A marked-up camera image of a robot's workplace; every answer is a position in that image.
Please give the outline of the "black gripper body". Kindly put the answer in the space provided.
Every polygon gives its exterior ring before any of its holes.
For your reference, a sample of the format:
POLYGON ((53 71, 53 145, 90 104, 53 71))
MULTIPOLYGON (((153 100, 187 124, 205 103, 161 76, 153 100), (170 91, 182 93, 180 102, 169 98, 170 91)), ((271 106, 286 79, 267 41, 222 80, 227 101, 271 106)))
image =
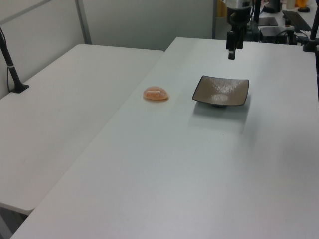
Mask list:
POLYGON ((251 17, 251 7, 227 8, 227 23, 231 25, 231 31, 240 33, 248 24, 251 17))

